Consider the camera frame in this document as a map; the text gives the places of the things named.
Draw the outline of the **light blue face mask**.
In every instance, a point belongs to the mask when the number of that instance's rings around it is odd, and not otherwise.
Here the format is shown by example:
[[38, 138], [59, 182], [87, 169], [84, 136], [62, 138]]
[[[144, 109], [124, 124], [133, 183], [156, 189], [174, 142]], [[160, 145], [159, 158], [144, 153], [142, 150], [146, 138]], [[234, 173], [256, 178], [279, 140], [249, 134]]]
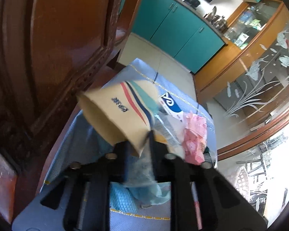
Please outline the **light blue face mask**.
[[130, 157], [127, 180], [111, 183], [110, 207], [121, 212], [137, 213], [141, 207], [162, 205], [170, 199], [170, 183], [155, 180], [148, 146], [139, 157]]

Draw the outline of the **pink plastic bag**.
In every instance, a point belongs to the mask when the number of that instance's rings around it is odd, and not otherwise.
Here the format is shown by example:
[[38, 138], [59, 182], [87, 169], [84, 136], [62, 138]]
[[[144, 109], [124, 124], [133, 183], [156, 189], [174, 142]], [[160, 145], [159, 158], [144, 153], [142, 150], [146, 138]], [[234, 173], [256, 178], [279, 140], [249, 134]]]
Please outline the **pink plastic bag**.
[[207, 147], [207, 122], [206, 118], [197, 114], [183, 114], [182, 147], [185, 152], [185, 161], [190, 164], [200, 165], [205, 161], [204, 151]]

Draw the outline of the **brown paper cup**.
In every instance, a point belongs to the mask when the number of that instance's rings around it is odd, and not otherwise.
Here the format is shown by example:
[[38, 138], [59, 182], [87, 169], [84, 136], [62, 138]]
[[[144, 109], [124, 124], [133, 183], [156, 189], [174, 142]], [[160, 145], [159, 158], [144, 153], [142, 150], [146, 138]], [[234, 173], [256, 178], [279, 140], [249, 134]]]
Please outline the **brown paper cup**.
[[149, 81], [123, 81], [77, 95], [83, 115], [109, 144], [129, 141], [140, 157], [148, 132], [155, 125], [158, 90]]

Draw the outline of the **white blue medicine box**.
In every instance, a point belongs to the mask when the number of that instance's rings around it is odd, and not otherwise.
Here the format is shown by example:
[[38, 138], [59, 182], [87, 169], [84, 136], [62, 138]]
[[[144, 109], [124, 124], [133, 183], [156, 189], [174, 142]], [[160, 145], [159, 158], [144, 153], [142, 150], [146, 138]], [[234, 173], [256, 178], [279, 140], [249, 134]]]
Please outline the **white blue medicine box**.
[[179, 121], [183, 121], [184, 112], [172, 98], [171, 94], [165, 92], [159, 97], [159, 101], [167, 114], [178, 119]]

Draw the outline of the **teal kitchen cabinets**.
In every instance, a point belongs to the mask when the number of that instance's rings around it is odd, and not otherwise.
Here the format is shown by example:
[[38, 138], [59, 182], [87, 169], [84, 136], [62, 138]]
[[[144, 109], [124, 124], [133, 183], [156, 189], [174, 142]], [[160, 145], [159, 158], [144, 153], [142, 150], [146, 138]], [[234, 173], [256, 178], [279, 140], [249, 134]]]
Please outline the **teal kitchen cabinets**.
[[132, 32], [194, 74], [225, 46], [221, 35], [179, 0], [142, 0]]

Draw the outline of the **blue quilted cloth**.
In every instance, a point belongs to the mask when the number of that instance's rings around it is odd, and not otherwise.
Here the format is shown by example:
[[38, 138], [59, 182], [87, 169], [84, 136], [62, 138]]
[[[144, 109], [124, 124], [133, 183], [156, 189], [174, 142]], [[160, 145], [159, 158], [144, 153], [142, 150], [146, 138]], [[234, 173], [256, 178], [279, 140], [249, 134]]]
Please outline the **blue quilted cloth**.
[[[153, 82], [160, 95], [168, 94], [184, 112], [205, 118], [207, 123], [207, 146], [211, 158], [217, 161], [216, 135], [213, 119], [209, 113], [178, 87], [166, 80], [143, 60], [135, 59], [123, 68], [106, 86], [124, 80], [147, 80]], [[87, 122], [82, 112], [73, 118], [60, 143], [44, 178], [41, 192], [73, 161], [88, 164], [97, 161], [112, 149], [97, 131]], [[111, 230], [169, 230], [170, 184], [153, 181], [149, 153], [141, 158], [130, 158], [132, 175], [128, 184], [111, 183], [110, 218]], [[37, 208], [27, 208], [12, 223], [12, 230], [62, 230], [62, 219], [53, 210], [39, 216]]]

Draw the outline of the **etched glass sliding door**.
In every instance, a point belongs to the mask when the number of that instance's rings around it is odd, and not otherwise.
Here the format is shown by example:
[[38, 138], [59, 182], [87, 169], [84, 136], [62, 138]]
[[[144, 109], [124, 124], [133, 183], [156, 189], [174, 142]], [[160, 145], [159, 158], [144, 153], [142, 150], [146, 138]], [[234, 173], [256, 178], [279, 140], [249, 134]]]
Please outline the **etched glass sliding door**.
[[207, 106], [217, 134], [241, 139], [289, 106], [289, 19], [225, 72]]

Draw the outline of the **carved wooden chair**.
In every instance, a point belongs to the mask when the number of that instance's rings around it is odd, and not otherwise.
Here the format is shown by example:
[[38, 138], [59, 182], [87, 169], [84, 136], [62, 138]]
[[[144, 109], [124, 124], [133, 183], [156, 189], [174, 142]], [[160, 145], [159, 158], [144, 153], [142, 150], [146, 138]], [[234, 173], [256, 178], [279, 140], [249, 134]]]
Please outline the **carved wooden chair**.
[[109, 77], [141, 0], [0, 0], [0, 225], [34, 198], [76, 95]]

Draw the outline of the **steel pot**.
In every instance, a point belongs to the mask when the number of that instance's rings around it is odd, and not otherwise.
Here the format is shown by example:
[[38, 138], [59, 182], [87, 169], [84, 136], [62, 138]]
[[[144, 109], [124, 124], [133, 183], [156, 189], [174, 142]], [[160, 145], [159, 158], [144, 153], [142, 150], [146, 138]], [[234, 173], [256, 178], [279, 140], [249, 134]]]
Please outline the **steel pot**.
[[204, 19], [220, 32], [224, 32], [228, 28], [228, 22], [225, 20], [224, 16], [217, 15], [217, 8], [215, 6], [211, 12], [205, 14]]

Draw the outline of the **black cooking pot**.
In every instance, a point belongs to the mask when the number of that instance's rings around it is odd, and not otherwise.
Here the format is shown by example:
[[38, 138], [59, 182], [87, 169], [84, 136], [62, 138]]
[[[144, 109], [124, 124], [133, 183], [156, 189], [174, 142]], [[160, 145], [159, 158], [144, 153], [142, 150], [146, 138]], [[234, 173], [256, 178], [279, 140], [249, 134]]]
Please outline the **black cooking pot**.
[[193, 9], [196, 9], [200, 5], [199, 0], [184, 0], [184, 3], [188, 4]]

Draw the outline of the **wooden glass display cabinet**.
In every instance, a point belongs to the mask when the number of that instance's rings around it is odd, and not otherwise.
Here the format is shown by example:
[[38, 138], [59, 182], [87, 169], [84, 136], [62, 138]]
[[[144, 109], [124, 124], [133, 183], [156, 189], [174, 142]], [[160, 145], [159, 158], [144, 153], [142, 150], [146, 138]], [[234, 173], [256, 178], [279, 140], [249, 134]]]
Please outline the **wooden glass display cabinet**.
[[278, 0], [261, 0], [257, 4], [249, 3], [223, 36], [239, 49], [245, 49], [265, 28], [280, 4], [281, 1]]

